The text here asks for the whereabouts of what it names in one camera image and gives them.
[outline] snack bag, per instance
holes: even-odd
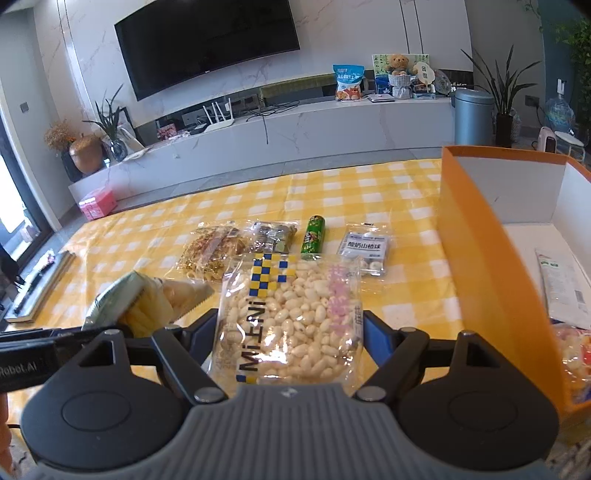
[[[244,255],[225,278],[209,373],[229,393],[331,381],[352,393],[362,319],[357,260]]]
[[[336,74],[336,99],[361,100],[362,65],[333,65]]]
[[[298,222],[260,222],[248,228],[251,253],[288,254],[299,227]]]
[[[553,328],[573,401],[586,401],[591,388],[591,332],[565,323],[556,324]]]
[[[167,278],[189,278],[221,283],[232,256],[240,255],[247,244],[233,222],[216,225],[201,222],[191,232],[183,253]]]
[[[98,295],[82,330],[127,325],[134,337],[151,336],[175,322],[213,293],[204,282],[163,280],[131,271]]]
[[[339,255],[361,257],[361,274],[382,277],[392,236],[386,224],[348,223]]]

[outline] power outlet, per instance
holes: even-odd
[[[540,106],[540,97],[534,97],[533,95],[525,96],[525,106],[532,106],[538,108]]]

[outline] dried flower arrangement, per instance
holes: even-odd
[[[69,145],[76,140],[76,134],[72,133],[72,129],[67,120],[55,122],[51,128],[45,132],[43,136],[45,144],[57,152],[63,152]]]

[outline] white marble wall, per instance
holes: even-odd
[[[62,118],[81,119],[83,105],[87,102],[85,98],[78,98],[67,64],[58,5],[63,6],[60,11],[62,21],[69,20],[73,47],[89,99],[100,101],[105,92],[113,93],[123,84],[118,98],[128,107],[135,125],[220,95],[328,73],[332,71],[333,63],[358,63],[370,68],[372,53],[408,52],[403,11],[405,18],[408,17],[409,39],[418,39],[409,42],[413,53],[419,53],[422,37],[423,50],[431,55],[435,67],[472,69],[460,52],[461,48],[471,48],[463,0],[290,0],[300,51],[211,72],[138,102],[114,25],[151,1],[41,0],[35,7],[43,63]],[[420,19],[420,35],[417,17]]]

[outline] yellow checkered tablecloth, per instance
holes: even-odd
[[[323,253],[336,253],[346,222],[389,222],[394,234],[385,281],[363,293],[393,328],[416,326],[432,338],[455,338],[460,308],[435,225],[441,161],[410,160],[299,173],[249,181],[122,212],[85,224],[65,246],[76,253],[69,270],[31,327],[81,325],[98,293],[130,270],[163,276],[177,261],[189,233],[203,221],[299,220],[299,251],[308,219],[326,219]],[[204,302],[181,323],[210,308]],[[18,420],[31,390],[10,395]]]

